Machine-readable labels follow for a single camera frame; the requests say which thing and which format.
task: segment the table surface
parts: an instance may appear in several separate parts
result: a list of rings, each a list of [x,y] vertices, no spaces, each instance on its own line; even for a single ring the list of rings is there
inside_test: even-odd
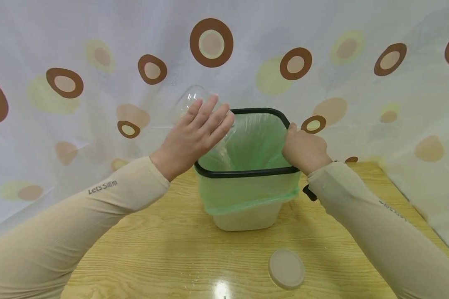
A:
[[[373,163],[350,167],[449,257],[449,249]],[[302,177],[300,186],[306,185]],[[297,290],[269,278],[269,256],[288,248],[306,268]],[[395,299],[353,238],[301,193],[264,230],[224,232],[205,213],[193,171],[146,210],[125,217],[89,250],[62,298]]]

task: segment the white backdrop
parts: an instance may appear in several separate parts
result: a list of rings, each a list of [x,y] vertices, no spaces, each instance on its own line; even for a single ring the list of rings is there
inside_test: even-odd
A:
[[[449,245],[449,0],[0,0],[0,234],[150,154],[193,84],[326,120]]]

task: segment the clear plastic bottle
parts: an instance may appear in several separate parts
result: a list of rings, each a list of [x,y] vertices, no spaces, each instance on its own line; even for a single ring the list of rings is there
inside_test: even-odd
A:
[[[186,114],[190,106],[194,103],[194,101],[201,98],[203,101],[208,100],[208,98],[211,96],[211,93],[206,91],[203,87],[199,85],[193,85],[190,88],[186,89],[186,91],[181,95],[181,97],[178,99],[177,103],[175,103],[172,111],[171,111],[171,117],[172,122],[174,125],[178,123],[178,121]],[[213,111],[215,111],[221,103],[218,101]],[[224,163],[227,167],[227,171],[232,170],[232,164],[230,157],[228,156],[228,151],[226,147],[227,139],[234,133],[235,126],[231,127],[231,129],[228,131],[228,133],[224,136],[221,141],[218,142],[218,144],[215,145],[215,147],[212,149],[212,151],[216,151],[218,154],[219,159]]]
[[[210,92],[206,91],[206,89],[199,85],[193,85],[190,88],[186,89],[186,91],[181,95],[181,97],[173,106],[173,110],[171,113],[173,124],[176,125],[176,123],[184,116],[184,114],[186,113],[186,111],[188,111],[194,101],[198,100],[199,98],[201,98],[203,101],[206,101],[209,97],[211,97],[211,95],[212,94]],[[218,101],[213,111],[215,111],[220,105],[221,102]]]

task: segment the round lid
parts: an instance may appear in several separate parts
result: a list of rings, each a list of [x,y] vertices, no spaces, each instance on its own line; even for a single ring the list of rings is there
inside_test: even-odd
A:
[[[297,289],[304,281],[303,262],[288,249],[278,249],[269,258],[269,276],[279,287]]]

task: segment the beige arm sleeve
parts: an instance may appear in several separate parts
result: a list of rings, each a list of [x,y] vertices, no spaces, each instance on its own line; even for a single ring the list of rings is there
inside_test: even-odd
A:
[[[399,299],[449,299],[449,258],[376,197],[344,163],[309,175],[309,188]]]
[[[0,299],[60,298],[96,240],[127,214],[161,198],[169,185],[143,157],[5,234],[0,238]]]

